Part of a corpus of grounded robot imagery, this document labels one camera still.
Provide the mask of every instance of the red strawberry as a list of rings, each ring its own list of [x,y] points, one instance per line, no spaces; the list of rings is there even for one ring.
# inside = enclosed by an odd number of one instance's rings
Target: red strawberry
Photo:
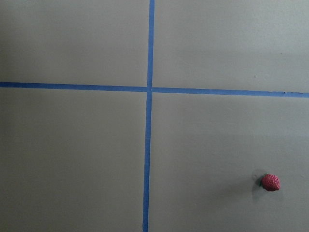
[[[280,189],[280,180],[276,175],[266,174],[261,180],[263,188],[267,191],[273,192]]]

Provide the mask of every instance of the vertical blue line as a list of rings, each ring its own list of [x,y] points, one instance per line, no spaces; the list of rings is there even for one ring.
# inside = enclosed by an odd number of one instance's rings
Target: vertical blue line
[[[155,0],[149,4],[149,35],[148,35],[148,71],[147,71],[147,100],[146,100],[146,129],[145,129],[145,166],[144,166],[144,200],[143,200],[143,232],[148,232],[149,214],[149,175],[150,175],[150,145],[151,145],[151,109],[152,82],[154,63],[154,25]]]

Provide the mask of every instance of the toy strawberry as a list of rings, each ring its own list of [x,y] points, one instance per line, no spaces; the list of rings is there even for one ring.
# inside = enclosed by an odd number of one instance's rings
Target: toy strawberry
[[[261,185],[267,191],[273,192],[280,189],[280,180],[276,175],[265,174],[261,180]]]

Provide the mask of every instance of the horizontal blue line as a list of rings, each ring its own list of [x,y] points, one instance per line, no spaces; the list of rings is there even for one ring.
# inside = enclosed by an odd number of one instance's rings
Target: horizontal blue line
[[[99,86],[99,85],[71,85],[71,84],[20,83],[20,82],[0,82],[0,87],[147,92],[147,87],[135,87],[135,86]]]
[[[229,89],[204,89],[204,88],[153,87],[152,92],[153,93],[186,93],[186,94],[213,94],[213,95],[241,95],[241,96],[309,98],[309,93],[267,92],[267,91],[254,91],[254,90],[229,90]]]

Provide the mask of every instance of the blue tape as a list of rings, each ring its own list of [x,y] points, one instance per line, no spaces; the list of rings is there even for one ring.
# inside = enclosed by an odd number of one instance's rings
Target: blue tape
[[[99,91],[123,91],[146,92],[146,87],[135,86],[98,86],[98,85],[70,85],[70,84],[46,84],[46,83],[20,83],[0,82],[4,88],[47,88],[47,89],[75,89],[75,90],[99,90]]]
[[[267,92],[267,91],[228,90],[228,89],[203,89],[203,88],[153,87],[152,92],[154,92],[154,93],[186,93],[186,94],[214,94],[214,95],[241,95],[241,96],[309,98],[309,93]]]
[[[146,129],[145,129],[145,165],[144,165],[144,198],[143,198],[143,232],[148,232],[149,218],[149,176],[151,150],[151,110],[152,82],[154,63],[154,26],[155,0],[149,3],[149,34],[148,34],[148,69],[147,69],[147,100],[146,100]]]

